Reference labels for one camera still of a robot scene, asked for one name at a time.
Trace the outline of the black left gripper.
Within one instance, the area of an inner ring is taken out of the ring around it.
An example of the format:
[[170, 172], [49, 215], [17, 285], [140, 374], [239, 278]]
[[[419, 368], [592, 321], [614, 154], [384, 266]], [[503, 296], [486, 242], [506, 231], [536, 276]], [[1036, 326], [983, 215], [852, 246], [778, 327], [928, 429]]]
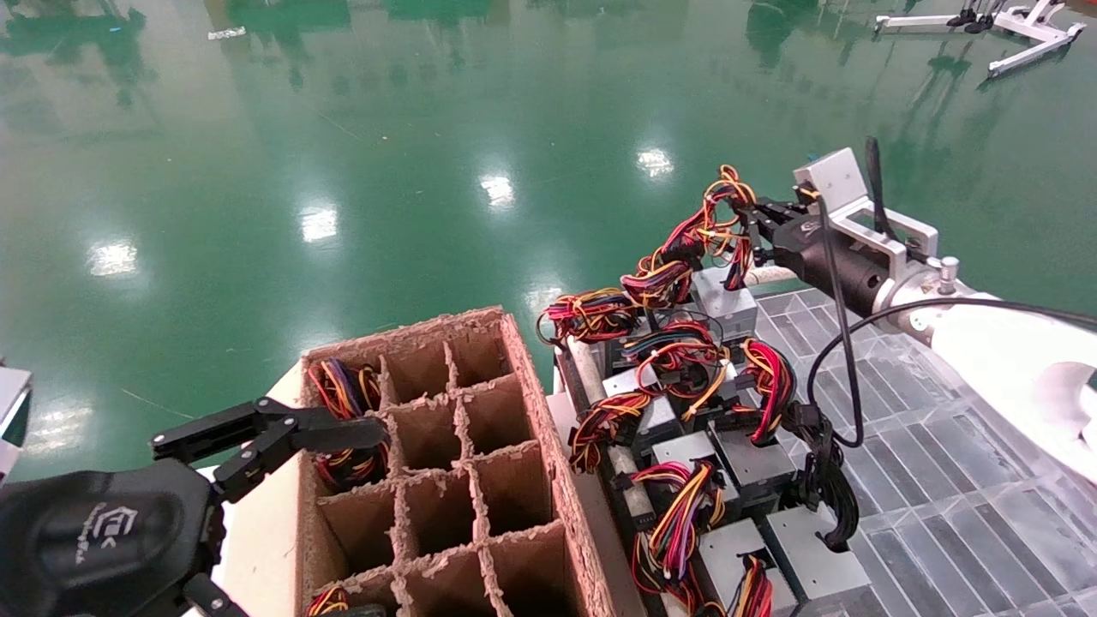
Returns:
[[[298, 452], [376, 453], [384, 422], [338, 419], [255, 399], [152, 437], [154, 462], [7, 483], [1, 497], [4, 616], [249, 616], [211, 574], [237, 503]], [[235, 449], [212, 484], [190, 464]], [[387, 616], [333, 586], [305, 616]]]

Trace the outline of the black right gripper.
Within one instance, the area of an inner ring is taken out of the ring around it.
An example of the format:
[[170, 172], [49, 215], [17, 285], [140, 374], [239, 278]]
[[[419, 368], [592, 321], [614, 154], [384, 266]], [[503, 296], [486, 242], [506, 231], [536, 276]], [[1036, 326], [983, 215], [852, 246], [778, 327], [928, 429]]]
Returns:
[[[753, 207], [761, 225], [746, 225], [753, 258], [773, 258], [800, 281], [836, 298], [858, 316], [874, 312], [874, 303], [889, 278], [881, 258], [853, 249], [853, 239], [834, 227], [824, 228], [819, 216], [795, 201], [761, 201]], [[780, 225], [773, 231], [771, 225]]]

